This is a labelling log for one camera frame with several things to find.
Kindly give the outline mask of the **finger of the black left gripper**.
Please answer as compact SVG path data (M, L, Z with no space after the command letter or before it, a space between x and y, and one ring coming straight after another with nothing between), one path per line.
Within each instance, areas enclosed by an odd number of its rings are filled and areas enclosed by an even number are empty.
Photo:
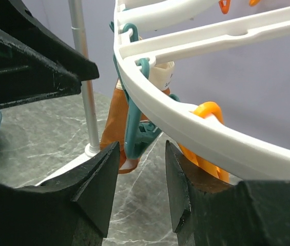
M22 1L0 0L0 29L81 80L99 78L96 64L43 26Z
M76 75L0 29L0 109L80 91Z

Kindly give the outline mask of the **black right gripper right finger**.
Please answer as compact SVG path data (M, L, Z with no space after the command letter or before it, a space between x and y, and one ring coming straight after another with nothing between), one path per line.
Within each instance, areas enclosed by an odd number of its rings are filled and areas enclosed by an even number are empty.
M165 146L172 230L179 245L290 245L290 181L223 182Z

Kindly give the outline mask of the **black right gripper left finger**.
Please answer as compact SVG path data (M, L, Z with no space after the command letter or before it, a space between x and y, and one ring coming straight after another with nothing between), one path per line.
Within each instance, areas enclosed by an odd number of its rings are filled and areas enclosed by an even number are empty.
M120 146L39 186L0 183L0 245L101 245L108 234Z

